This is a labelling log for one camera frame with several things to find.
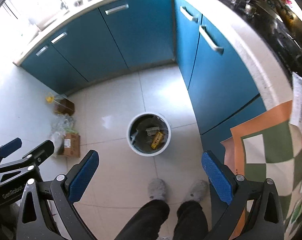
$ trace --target blue cabinet door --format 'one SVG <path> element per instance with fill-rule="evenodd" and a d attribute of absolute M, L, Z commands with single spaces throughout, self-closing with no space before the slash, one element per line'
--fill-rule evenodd
<path fill-rule="evenodd" d="M 119 0 L 100 7 L 129 68 L 173 59 L 171 0 Z"/>
<path fill-rule="evenodd" d="M 50 41 L 89 82 L 128 69 L 98 9 L 73 20 Z"/>
<path fill-rule="evenodd" d="M 257 98 L 230 119 L 201 135 L 203 151 L 211 150 L 218 160 L 221 163 L 224 163 L 225 148 L 220 142 L 232 136 L 230 128 L 246 122 L 265 111 L 266 109 L 261 97 Z M 210 193 L 212 205 L 212 226 L 214 226 L 226 210 L 227 204 L 220 200 L 218 194 L 211 185 Z"/>
<path fill-rule="evenodd" d="M 214 51 L 200 35 L 189 95 L 200 134 L 231 116 L 259 92 L 239 55 L 222 33 L 204 16 L 208 38 L 223 53 Z"/>
<path fill-rule="evenodd" d="M 198 47 L 202 14 L 184 0 L 174 0 L 174 12 L 177 40 L 176 61 L 188 89 Z"/>
<path fill-rule="evenodd" d="M 50 44 L 40 45 L 21 64 L 31 75 L 58 94 L 87 84 L 87 80 Z"/>

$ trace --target white countertop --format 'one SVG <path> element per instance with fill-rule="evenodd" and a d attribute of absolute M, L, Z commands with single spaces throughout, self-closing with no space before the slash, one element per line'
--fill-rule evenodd
<path fill-rule="evenodd" d="M 25 47 L 14 64 L 20 65 L 38 45 L 62 26 L 86 12 L 113 1 L 115 0 L 93 0 L 57 19 Z M 244 20 L 218 0 L 185 1 L 211 21 L 234 47 L 248 68 L 267 110 L 292 100 L 291 86 L 278 61 L 264 41 Z"/>

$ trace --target white wall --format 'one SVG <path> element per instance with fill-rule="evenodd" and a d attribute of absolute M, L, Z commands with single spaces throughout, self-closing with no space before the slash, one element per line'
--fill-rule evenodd
<path fill-rule="evenodd" d="M 54 92 L 36 78 L 16 67 L 12 61 L 20 51 L 20 32 L 16 21 L 0 9 L 0 145 L 19 137 L 21 149 L 3 162 L 21 158 L 48 139 L 54 120 L 52 105 L 45 102 L 48 92 Z M 48 158 L 40 166 L 44 180 L 67 172 L 63 157 Z"/>

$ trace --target black pants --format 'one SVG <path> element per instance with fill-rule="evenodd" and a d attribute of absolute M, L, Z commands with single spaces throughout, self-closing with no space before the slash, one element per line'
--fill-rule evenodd
<path fill-rule="evenodd" d="M 130 219 L 115 240 L 156 240 L 169 212 L 168 204 L 162 200 L 148 202 Z M 208 234 L 207 220 L 198 202 L 182 203 L 177 216 L 173 240 L 203 240 Z"/>

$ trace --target foot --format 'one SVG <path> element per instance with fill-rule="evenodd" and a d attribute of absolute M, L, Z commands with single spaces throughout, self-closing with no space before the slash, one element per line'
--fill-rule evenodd
<path fill-rule="evenodd" d="M 148 186 L 148 194 L 150 200 L 160 199 L 165 201 L 166 188 L 164 181 L 161 179 L 152 179 Z"/>
<path fill-rule="evenodd" d="M 209 189 L 208 182 L 204 180 L 197 180 L 196 182 L 193 183 L 193 185 L 189 189 L 189 192 L 184 197 L 183 202 L 190 201 L 190 200 L 200 202 L 207 194 L 208 189 Z"/>

